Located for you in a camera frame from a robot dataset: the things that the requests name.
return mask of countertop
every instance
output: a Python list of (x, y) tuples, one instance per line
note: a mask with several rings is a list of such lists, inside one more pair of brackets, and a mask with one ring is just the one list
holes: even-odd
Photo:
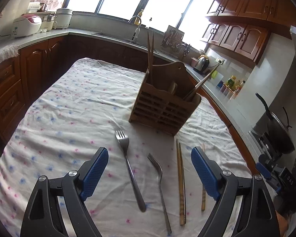
[[(19, 49), (21, 49), (26, 46), (29, 46), (34, 43), (41, 42), (47, 39), (65, 36), (65, 35), (77, 35), (77, 36), (84, 36), (89, 38), (105, 40), (105, 41), (113, 42), (117, 44), (122, 44), (124, 46), (130, 47), (136, 50), (148, 52), (147, 49), (144, 47), (140, 47), (128, 42), (124, 42), (121, 40), (117, 40), (117, 39), (113, 39), (113, 38), (109, 38), (109, 37), (105, 37), (97, 34), (101, 34), (101, 33), (96, 31), (88, 31), (88, 30), (72, 29), (72, 28), (63, 29), (63, 30), (52, 30), (46, 33), (33, 34), (32, 36), (28, 36), (24, 38), (2, 40), (0, 42), (0, 49), (7, 45), (17, 45)], [(171, 55), (165, 54), (158, 50), (157, 50), (157, 53), (156, 52), (154, 53), (154, 56), (167, 60), (169, 62), (179, 61), (177, 58), (174, 58)], [(184, 64), (187, 69), (187, 72), (196, 81), (200, 82), (204, 78), (202, 75), (195, 72), (190, 65), (186, 63)], [(230, 120), (230, 122), (232, 123), (232, 125), (234, 126), (234, 128), (236, 129), (236, 131), (239, 133), (242, 140), (246, 144), (254, 161), (257, 162), (258, 156), (260, 155), (260, 151), (256, 146), (256, 144), (254, 143), (251, 136), (249, 135), (249, 131), (252, 129), (251, 125), (248, 123), (248, 121), (243, 117), (241, 112), (238, 110), (238, 107), (240, 105), (238, 105), (235, 102), (235, 100), (229, 100), (228, 98), (226, 98), (226, 96), (220, 92), (219, 88), (215, 87), (210, 81), (206, 81), (203, 88), (210, 95), (210, 97), (217, 103), (220, 109), (225, 113), (227, 118)]]

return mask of metal screw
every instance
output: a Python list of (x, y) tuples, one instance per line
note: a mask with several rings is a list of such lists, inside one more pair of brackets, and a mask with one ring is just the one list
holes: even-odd
[(231, 172), (229, 170), (223, 170), (223, 174), (225, 176), (230, 176), (231, 175)]
[(262, 176), (260, 175), (254, 175), (254, 178), (258, 181), (261, 181), (262, 180)]
[(39, 182), (43, 182), (44, 180), (46, 180), (46, 176), (42, 175), (38, 178)]
[(78, 172), (77, 172), (76, 170), (71, 170), (71, 171), (69, 172), (69, 176), (76, 176), (77, 173), (78, 173)]

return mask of frying pan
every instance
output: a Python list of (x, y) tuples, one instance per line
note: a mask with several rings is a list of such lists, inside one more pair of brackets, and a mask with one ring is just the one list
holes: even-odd
[(287, 117), (287, 125), (283, 124), (283, 122), (278, 119), (278, 117), (273, 112), (269, 110), (266, 101), (258, 93), (256, 93), (255, 95), (263, 103), (264, 108), (266, 109), (266, 115), (269, 119), (268, 133), (272, 145), (274, 145), (274, 148), (276, 148), (281, 153), (289, 154), (293, 152), (295, 150), (295, 147), (288, 132), (288, 129), (291, 126), (289, 125), (288, 115), (285, 108), (283, 107)]

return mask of white cloth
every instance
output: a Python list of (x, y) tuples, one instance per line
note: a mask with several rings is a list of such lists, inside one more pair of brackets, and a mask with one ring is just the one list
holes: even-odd
[[(167, 236), (158, 178), (147, 159), (152, 155), (163, 168), (162, 189), (172, 236), (197, 236), (215, 201), (207, 195), (201, 212), (202, 183), (191, 162), (191, 149), (205, 146), (205, 153), (222, 169), (251, 177), (224, 123), (202, 98), (201, 104), (178, 134), (172, 136), (137, 123), (129, 123), (133, 103), (144, 73), (104, 61), (80, 59), (27, 111), (0, 160), (0, 219), (12, 236), (19, 236), (24, 211), (40, 175), (63, 177), (79, 169), (96, 150), (106, 147), (108, 165), (85, 205), (102, 236)], [(130, 137), (128, 157), (147, 205), (137, 205), (114, 130)], [(179, 224), (179, 192), (175, 140), (182, 143), (186, 189), (186, 225)], [(60, 208), (69, 236), (75, 236), (65, 209)], [(231, 235), (240, 208), (237, 199)]]
[(18, 46), (11, 44), (0, 49), (0, 63), (9, 58), (18, 56)]

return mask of fork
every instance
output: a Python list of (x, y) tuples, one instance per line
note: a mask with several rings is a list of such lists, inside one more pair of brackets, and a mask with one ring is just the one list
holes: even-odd
[(127, 165), (127, 169), (128, 169), (128, 173), (129, 173), (129, 178), (130, 178), (130, 182), (132, 185), (132, 188), (134, 190), (135, 193), (135, 197), (137, 200), (137, 204), (138, 207), (140, 209), (141, 212), (145, 212), (146, 211), (146, 204), (144, 202), (143, 196), (141, 196), (140, 190), (138, 188), (138, 185), (136, 183), (136, 179), (134, 177), (134, 174), (131, 170), (129, 161), (128, 161), (128, 156), (127, 156), (127, 149), (128, 149), (128, 145), (129, 145), (129, 137), (128, 135), (124, 134), (122, 130), (116, 130), (115, 131), (115, 136), (117, 141), (119, 142), (123, 153), (124, 153), (124, 157), (125, 157), (125, 161), (126, 161), (126, 165)]
[(163, 199), (162, 190), (161, 190), (162, 168), (161, 168), (160, 164), (158, 163), (158, 161), (150, 153), (148, 155), (148, 159), (151, 161), (152, 165), (155, 167), (155, 169), (158, 172), (159, 192), (160, 192), (160, 195), (161, 195), (161, 202), (162, 202), (162, 207), (163, 207), (164, 220), (166, 221), (166, 229), (168, 231), (168, 235), (171, 235), (172, 230), (171, 230), (169, 218), (167, 216), (166, 205), (164, 204), (164, 199)]

